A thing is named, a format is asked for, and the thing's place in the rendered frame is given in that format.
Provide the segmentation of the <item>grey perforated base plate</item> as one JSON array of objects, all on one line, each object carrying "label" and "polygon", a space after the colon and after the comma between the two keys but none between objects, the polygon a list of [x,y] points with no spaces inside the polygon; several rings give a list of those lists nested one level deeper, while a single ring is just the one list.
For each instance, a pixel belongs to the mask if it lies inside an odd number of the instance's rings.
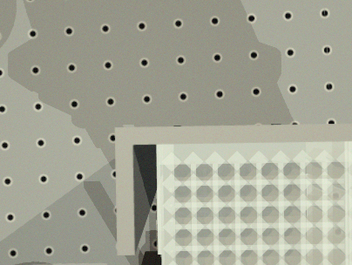
[{"label": "grey perforated base plate", "polygon": [[0,265],[117,255],[115,127],[352,124],[352,0],[0,0]]}]

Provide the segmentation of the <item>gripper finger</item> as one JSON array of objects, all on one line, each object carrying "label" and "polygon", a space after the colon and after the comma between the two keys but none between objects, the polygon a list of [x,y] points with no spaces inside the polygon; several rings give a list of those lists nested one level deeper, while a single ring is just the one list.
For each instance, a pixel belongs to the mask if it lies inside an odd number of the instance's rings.
[{"label": "gripper finger", "polygon": [[161,257],[157,251],[145,251],[141,265],[161,265]]}]

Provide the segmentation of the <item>white multi-well plate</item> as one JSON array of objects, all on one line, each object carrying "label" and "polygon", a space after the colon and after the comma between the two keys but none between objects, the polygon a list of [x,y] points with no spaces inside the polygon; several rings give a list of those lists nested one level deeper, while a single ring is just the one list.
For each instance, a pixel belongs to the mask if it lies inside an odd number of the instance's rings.
[{"label": "white multi-well plate", "polygon": [[161,265],[352,265],[352,141],[156,145],[156,160]]}]

